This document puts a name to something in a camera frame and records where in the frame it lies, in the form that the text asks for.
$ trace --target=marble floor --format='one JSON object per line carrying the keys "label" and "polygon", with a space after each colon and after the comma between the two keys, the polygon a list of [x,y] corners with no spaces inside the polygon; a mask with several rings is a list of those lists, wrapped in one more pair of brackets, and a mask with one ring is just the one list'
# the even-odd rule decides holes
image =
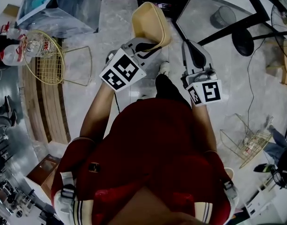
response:
{"label": "marble floor", "polygon": [[[200,1],[203,6],[197,6],[197,1]],[[85,114],[99,89],[101,84],[99,74],[105,66],[107,54],[111,50],[118,49],[133,36],[131,16],[137,7],[137,0],[102,0],[99,32],[74,36],[64,41],[66,49],[88,46],[92,55],[91,59],[88,49],[67,53],[65,57],[65,79],[86,83],[91,63],[93,66],[90,83],[87,87],[71,82],[64,83],[66,115],[72,139],[78,137]],[[217,8],[218,5],[215,4],[214,6],[211,0],[190,1],[188,8],[182,15],[184,20],[180,21],[186,35],[190,39],[198,41],[215,32],[206,23],[209,23],[209,16]],[[203,23],[200,23],[198,19],[194,19],[194,16],[198,16]],[[168,60],[171,64],[170,79],[189,101],[189,95],[180,80],[182,73],[185,71],[181,51],[182,39],[170,21],[169,25],[172,41],[169,46],[162,49],[162,54],[154,64],[149,66],[147,76],[128,89],[117,93],[120,110],[135,102],[141,95],[155,95],[154,80],[159,65],[165,60]],[[269,31],[263,25],[254,26],[249,30],[253,36]],[[260,46],[261,42],[261,40],[255,41],[255,48]],[[222,80],[223,87],[223,101],[208,106],[217,139],[218,153],[224,165],[233,168],[235,171],[234,183],[239,189],[242,204],[256,191],[257,186],[264,179],[263,176],[252,171],[254,166],[267,160],[264,153],[261,152],[252,162],[239,169],[242,161],[222,144],[220,130],[225,130],[235,141],[241,140],[244,135],[242,124],[235,119],[234,114],[240,114],[247,121],[247,110],[252,100],[247,74],[250,57],[243,57],[236,51],[231,36],[209,43],[205,48],[212,56],[214,68],[217,71],[218,78]],[[251,61],[250,82],[255,99],[250,108],[249,125],[254,131],[261,129],[267,115],[274,117],[274,125],[280,132],[284,133],[287,127],[287,87],[280,84],[280,71],[273,75],[269,75],[265,71],[267,64],[279,59],[280,52],[278,48],[265,42],[257,50]],[[48,151],[54,156],[61,157],[66,146],[55,143],[49,144],[47,151],[45,146],[43,149],[38,149],[36,144],[32,144],[28,140],[19,104],[17,71],[15,71],[15,68],[10,68],[4,75],[3,78],[6,78],[6,80],[2,80],[3,82],[0,84],[0,105],[3,97],[10,95],[14,98],[18,107],[19,123],[17,127],[9,129],[9,138],[17,141],[13,145],[17,152],[11,160],[11,166],[14,174],[21,178],[23,175],[28,174]],[[113,100],[106,134],[108,134],[117,115],[118,109],[115,100]]]}
{"label": "marble floor", "polygon": [[47,147],[32,142],[28,136],[21,106],[17,67],[0,70],[0,106],[4,104],[4,96],[10,96],[11,109],[17,113],[17,123],[14,127],[0,128],[0,138],[3,133],[8,136],[8,139],[0,144],[0,149],[9,145],[7,151],[13,156],[6,162],[5,176],[13,186],[29,193],[31,189],[23,177],[48,154],[48,150]]}

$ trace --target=white shoe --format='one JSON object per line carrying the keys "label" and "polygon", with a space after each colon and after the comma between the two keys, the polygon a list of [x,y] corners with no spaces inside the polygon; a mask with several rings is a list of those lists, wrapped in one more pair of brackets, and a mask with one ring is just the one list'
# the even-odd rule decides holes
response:
{"label": "white shoe", "polygon": [[273,116],[267,116],[266,122],[264,123],[264,129],[268,129],[273,123]]}
{"label": "white shoe", "polygon": [[169,62],[163,62],[160,65],[159,74],[164,74],[168,77],[169,72],[170,72],[170,63]]}

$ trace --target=black pants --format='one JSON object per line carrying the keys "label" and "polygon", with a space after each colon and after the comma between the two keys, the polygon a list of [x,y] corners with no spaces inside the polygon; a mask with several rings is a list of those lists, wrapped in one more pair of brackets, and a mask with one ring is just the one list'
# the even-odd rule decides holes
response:
{"label": "black pants", "polygon": [[191,109],[189,103],[183,98],[177,87],[172,81],[164,74],[159,74],[156,78],[156,98],[169,99],[184,103]]}

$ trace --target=clutter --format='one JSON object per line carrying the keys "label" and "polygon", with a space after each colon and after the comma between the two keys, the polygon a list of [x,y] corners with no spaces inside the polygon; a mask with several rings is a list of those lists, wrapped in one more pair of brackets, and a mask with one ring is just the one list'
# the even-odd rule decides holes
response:
{"label": "clutter", "polygon": [[17,25],[69,38],[98,30],[101,0],[23,0]]}
{"label": "clutter", "polygon": [[25,178],[43,202],[51,204],[51,187],[60,159],[47,155]]}
{"label": "clutter", "polygon": [[12,209],[16,202],[18,190],[6,179],[5,175],[0,176],[0,217],[6,221],[13,213]]}
{"label": "clutter", "polygon": [[1,28],[1,33],[6,33],[8,39],[21,40],[27,34],[27,30],[15,28],[15,22],[8,22]]}
{"label": "clutter", "polygon": [[[59,40],[55,40],[40,30],[30,31],[22,41],[22,54],[29,71],[41,82],[48,85],[56,85],[64,80],[65,61],[64,56],[72,51],[80,49],[88,49],[90,58],[90,74],[86,84],[65,80],[82,86],[88,86],[92,72],[92,56],[88,46],[63,51],[58,44]],[[37,57],[36,69],[32,68],[29,57]]]}
{"label": "clutter", "polygon": [[[253,132],[249,126],[242,120],[239,114],[235,114],[237,118],[244,125],[244,138],[239,142],[234,142],[229,135],[224,130],[220,130],[221,142],[224,146],[226,146],[230,151],[235,153],[239,158],[242,159],[243,163],[240,168],[243,168],[247,165],[256,155],[259,154],[260,151],[267,145],[272,135],[265,131],[257,131]],[[227,146],[222,139],[221,134],[224,134],[232,146]]]}

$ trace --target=metal wire rack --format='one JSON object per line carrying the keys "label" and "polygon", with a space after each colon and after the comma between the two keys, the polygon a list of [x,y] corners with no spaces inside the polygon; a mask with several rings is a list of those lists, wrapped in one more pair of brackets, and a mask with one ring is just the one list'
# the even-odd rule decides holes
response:
{"label": "metal wire rack", "polygon": [[[64,52],[62,50],[62,47],[57,43],[57,41],[52,37],[50,37],[48,34],[40,30],[32,30],[23,39],[22,47],[23,47],[23,57],[29,71],[41,82],[48,85],[56,85],[64,80],[78,85],[88,86],[92,72],[92,55],[90,48],[88,46]],[[84,85],[70,80],[65,80],[64,79],[65,53],[69,53],[84,48],[88,48],[91,62],[90,73],[87,83]],[[28,55],[28,49],[33,50],[39,49],[39,51],[36,53],[37,63],[35,72],[32,71],[30,64],[26,61],[26,56]]]}
{"label": "metal wire rack", "polygon": [[[243,121],[241,116],[236,113],[236,116],[240,119],[240,121],[244,124],[245,136],[244,138],[235,143],[232,138],[224,130],[220,130],[221,142],[224,146],[226,146],[229,150],[235,153],[240,159],[242,159],[243,163],[240,168],[243,168],[247,165],[259,152],[267,145],[272,135],[269,132],[257,131],[254,133]],[[227,146],[223,139],[222,134],[224,134],[234,145],[235,149]]]}

